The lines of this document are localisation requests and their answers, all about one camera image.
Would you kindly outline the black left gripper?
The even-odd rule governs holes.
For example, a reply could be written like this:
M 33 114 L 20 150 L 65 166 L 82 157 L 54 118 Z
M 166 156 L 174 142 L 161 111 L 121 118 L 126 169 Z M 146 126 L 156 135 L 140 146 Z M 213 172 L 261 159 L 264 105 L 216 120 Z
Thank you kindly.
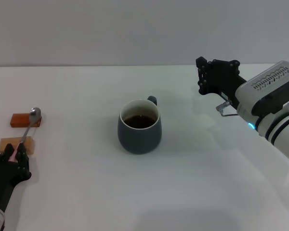
M 8 143 L 4 155 L 0 154 L 0 210 L 6 210 L 11 195 L 17 184 L 30 179 L 29 158 L 23 143 L 19 143 L 16 162 L 9 160 L 14 153 L 14 147 Z

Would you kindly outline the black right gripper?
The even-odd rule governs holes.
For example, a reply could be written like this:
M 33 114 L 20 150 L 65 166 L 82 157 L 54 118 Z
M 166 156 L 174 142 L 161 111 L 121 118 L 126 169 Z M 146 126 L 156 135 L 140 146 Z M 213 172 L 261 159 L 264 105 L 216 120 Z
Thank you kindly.
M 196 59 L 199 93 L 215 93 L 226 100 L 237 102 L 236 90 L 246 82 L 239 74 L 238 60 L 208 62 L 203 56 Z

